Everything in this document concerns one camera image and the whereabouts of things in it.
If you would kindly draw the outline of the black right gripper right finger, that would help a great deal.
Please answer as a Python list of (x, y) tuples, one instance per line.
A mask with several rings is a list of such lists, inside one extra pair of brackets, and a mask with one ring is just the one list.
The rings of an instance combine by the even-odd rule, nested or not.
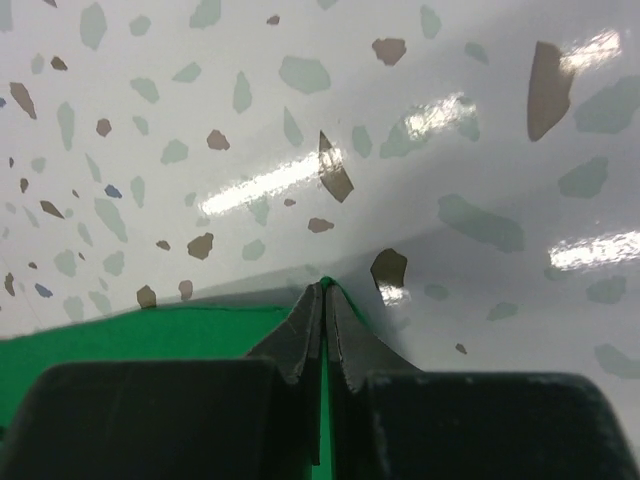
[(338, 479), (635, 479), (613, 409), (587, 378), (427, 372), (324, 292)]

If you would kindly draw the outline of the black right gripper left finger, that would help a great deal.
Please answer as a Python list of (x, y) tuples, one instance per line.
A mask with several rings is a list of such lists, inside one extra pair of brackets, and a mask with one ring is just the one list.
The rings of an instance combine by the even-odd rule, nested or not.
[(323, 288), (244, 356), (62, 363), (1, 449), (5, 479), (308, 479), (320, 461)]

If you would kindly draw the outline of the green t shirt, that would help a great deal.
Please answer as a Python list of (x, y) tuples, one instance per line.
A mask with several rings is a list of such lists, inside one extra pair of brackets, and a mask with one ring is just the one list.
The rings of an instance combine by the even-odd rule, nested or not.
[[(90, 361), (237, 359), (282, 323), (293, 308), (190, 304), (139, 310), (4, 341), (1, 449), (28, 390), (52, 366)], [(327, 380), (322, 339), (320, 461), (308, 479), (334, 477)]]

